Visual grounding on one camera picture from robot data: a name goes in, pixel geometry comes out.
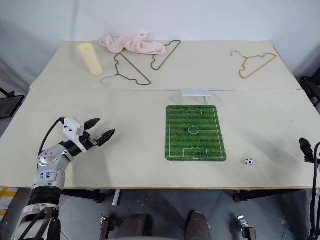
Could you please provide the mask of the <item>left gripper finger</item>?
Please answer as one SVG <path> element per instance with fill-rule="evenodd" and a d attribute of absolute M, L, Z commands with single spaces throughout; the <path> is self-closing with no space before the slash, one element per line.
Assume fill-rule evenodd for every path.
<path fill-rule="evenodd" d="M 115 128 L 105 132 L 99 139 L 96 140 L 97 146 L 101 147 L 106 142 L 108 142 L 112 138 L 112 136 L 115 134 L 115 132 L 116 132 Z"/>
<path fill-rule="evenodd" d="M 93 119 L 90 119 L 90 120 L 86 121 L 86 122 L 84 123 L 84 130 L 85 130 L 85 131 L 90 130 L 90 129 L 93 128 L 99 121 L 100 121 L 99 118 L 93 118 Z"/>

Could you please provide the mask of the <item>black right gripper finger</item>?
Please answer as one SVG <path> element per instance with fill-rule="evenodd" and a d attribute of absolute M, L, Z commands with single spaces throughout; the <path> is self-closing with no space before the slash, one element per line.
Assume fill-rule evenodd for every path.
<path fill-rule="evenodd" d="M 313 150 L 311 148 L 311 144 L 309 141 L 303 137 L 299 139 L 300 149 L 304 154 L 305 159 L 312 159 L 313 158 Z"/>

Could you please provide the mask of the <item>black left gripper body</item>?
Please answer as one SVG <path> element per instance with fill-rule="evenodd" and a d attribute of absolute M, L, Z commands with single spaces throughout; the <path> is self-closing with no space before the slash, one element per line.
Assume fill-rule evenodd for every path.
<path fill-rule="evenodd" d="M 84 132 L 83 135 L 79 136 L 79 142 L 84 147 L 84 149 L 87 151 L 93 147 L 100 147 L 100 143 L 98 140 L 91 139 L 91 135 L 88 132 Z"/>

